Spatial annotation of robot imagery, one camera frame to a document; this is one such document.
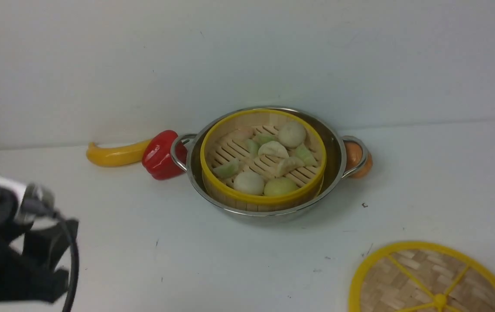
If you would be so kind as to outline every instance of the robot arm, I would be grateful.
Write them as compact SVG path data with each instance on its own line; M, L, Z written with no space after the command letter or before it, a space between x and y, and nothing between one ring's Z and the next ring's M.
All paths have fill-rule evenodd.
M33 221L49 217L59 223L32 231ZM63 312L70 312L78 282L78 222L55 209L53 193L38 184L0 176L0 302L55 302L68 292ZM10 243L24 235L22 253ZM56 269L70 247L71 272Z

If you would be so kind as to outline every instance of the white table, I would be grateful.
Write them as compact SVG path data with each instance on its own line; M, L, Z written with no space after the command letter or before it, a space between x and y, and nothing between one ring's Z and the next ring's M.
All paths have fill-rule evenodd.
M185 175L93 166L85 146L2 150L0 174L42 182L79 218L76 312L345 311L363 257L401 240L453 247L495 273L495 121L341 134L367 144L374 170L274 227L231 219Z

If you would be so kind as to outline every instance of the pot handle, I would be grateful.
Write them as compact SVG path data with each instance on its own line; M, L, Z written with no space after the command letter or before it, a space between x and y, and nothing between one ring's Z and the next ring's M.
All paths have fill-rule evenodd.
M367 149L365 144L363 144L363 142L361 142L361 140L359 140L358 138L356 138L354 136L343 136L342 140L344 142L353 142L353 143L355 143L361 147L361 159L360 159L359 163L357 164L357 166L344 172L344 174L342 175L342 179L343 179L343 178L347 178L348 176L351 176L352 174L358 172L359 170L361 170L361 168L363 168L365 166L365 164L367 162L367 157L369 155L369 150Z
M178 145L178 142L187 143L187 142L190 141L190 139L193 139L196 136L197 136L197 134L193 134L193 133L182 134L181 136L178 136L176 139L174 139L172 145L170 146L170 158L172 158L173 162L179 168L181 168L182 170L184 170L184 172L187 172L188 171L188 168L186 168L186 164L184 164L183 162L181 162L178 159L178 156L176 156L176 146Z

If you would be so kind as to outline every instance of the steamer basket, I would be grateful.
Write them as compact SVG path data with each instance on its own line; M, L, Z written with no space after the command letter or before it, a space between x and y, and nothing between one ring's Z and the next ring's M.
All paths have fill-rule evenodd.
M254 133L276 135L280 127L290 121L299 122L305 127L305 145L319 164L297 168L285 175L299 186L298 190L276 197L248 195L232 188L235 176L221 181L212 173L212 168L238 158L241 162L240 172L257 172L265 181L277 177L276 167L281 158L260 156L252 159L244 142L235 140L236 131L251 127ZM293 149L288 149L288 152L293 155ZM301 118L272 109L245 110L223 118L207 132L200 158L207 193L220 203L243 211L281 211L308 202L319 194L326 166L325 144L317 131Z

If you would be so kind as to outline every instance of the toy fruit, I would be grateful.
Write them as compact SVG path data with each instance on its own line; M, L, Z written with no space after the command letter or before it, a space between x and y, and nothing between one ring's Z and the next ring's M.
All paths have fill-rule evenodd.
M142 157L142 165L156 180L166 180L182 173L170 157L170 146L178 134L172 130L165 130L154 137L149 142ZM186 162L188 150L184 144L179 143L176 146L176 155L182 162Z
M361 150L361 147L356 143L346 142L346 155L347 155L346 170L349 170L355 167L359 163L363 155L363 151ZM361 170L359 170L358 172L353 173L350 176L350 178L353 179L363 178L371 171L372 167L373 167L373 157L369 153L367 156L367 162L365 162L363 168L361 168Z
M95 165L103 167L115 167L133 164L142 160L145 148L151 140L137 142L128 146L115 148L101 148L94 142L88 145L85 156Z

